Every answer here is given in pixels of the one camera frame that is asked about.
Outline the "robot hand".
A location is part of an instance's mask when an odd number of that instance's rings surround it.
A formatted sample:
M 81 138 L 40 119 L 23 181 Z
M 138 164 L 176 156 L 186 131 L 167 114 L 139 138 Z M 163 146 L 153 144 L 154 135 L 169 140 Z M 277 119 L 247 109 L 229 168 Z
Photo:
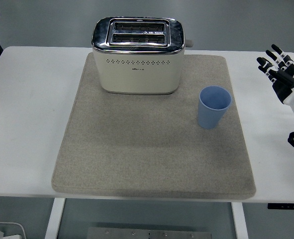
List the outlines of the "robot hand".
M 279 101 L 290 106 L 294 113 L 294 60 L 277 45 L 272 44 L 274 52 L 266 50 L 271 58 L 258 57 L 258 69 L 272 82 L 272 88 Z

